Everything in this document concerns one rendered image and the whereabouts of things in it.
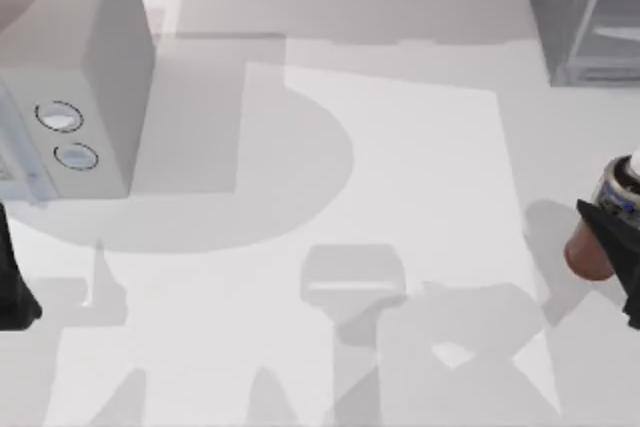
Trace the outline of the glass microwave door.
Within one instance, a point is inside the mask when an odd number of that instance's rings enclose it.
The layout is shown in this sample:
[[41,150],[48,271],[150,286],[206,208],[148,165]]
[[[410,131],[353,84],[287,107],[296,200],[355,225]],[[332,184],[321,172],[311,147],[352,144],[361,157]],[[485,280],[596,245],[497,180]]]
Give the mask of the glass microwave door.
[[0,200],[39,205],[57,198],[18,106],[0,81]]

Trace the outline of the small microwave knob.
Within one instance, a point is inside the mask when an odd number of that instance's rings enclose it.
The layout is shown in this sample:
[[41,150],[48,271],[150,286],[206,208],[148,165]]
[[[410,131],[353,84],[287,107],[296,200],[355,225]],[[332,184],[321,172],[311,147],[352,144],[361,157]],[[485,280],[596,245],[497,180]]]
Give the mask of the small microwave knob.
[[98,153],[88,145],[71,143],[53,149],[55,159],[64,167],[76,171],[89,171],[99,163]]

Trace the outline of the brown bottle with blue label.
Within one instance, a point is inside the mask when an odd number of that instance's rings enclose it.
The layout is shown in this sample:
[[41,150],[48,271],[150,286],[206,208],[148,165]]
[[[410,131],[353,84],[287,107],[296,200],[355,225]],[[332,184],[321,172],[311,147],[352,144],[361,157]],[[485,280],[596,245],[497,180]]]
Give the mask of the brown bottle with blue label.
[[[589,201],[640,230],[640,147],[607,163]],[[570,269],[583,279],[605,281],[614,276],[604,248],[585,220],[578,221],[566,242],[564,257]]]

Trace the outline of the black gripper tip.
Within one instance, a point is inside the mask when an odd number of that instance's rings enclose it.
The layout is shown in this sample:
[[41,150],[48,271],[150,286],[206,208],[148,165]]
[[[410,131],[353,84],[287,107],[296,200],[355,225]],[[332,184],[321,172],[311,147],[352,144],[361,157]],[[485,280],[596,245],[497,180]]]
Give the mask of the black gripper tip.
[[0,332],[25,331],[42,315],[43,308],[18,267],[6,209],[0,202]]

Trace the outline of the pale microwave oven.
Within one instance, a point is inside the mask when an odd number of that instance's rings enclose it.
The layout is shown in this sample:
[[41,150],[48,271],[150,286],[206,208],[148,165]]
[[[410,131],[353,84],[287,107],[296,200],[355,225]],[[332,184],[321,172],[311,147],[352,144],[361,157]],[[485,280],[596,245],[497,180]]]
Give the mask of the pale microwave oven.
[[[129,194],[155,66],[143,0],[0,0],[0,81],[16,102],[57,200]],[[64,101],[83,126],[58,133],[34,108]],[[82,143],[99,155],[89,171],[62,166],[53,149]]]

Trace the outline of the large microwave knob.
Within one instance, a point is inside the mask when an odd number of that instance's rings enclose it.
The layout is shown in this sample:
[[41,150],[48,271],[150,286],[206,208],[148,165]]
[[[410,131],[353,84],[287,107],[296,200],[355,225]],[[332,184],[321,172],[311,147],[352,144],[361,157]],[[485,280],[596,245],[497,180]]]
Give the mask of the large microwave knob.
[[81,111],[64,101],[38,104],[34,108],[34,114],[42,126],[58,133],[75,132],[84,124]]

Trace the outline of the grey cabinet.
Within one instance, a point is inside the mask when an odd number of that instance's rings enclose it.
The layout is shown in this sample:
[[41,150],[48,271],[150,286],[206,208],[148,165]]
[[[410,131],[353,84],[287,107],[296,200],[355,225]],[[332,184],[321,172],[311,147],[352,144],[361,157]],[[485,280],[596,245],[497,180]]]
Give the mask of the grey cabinet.
[[550,84],[640,88],[640,0],[529,0]]

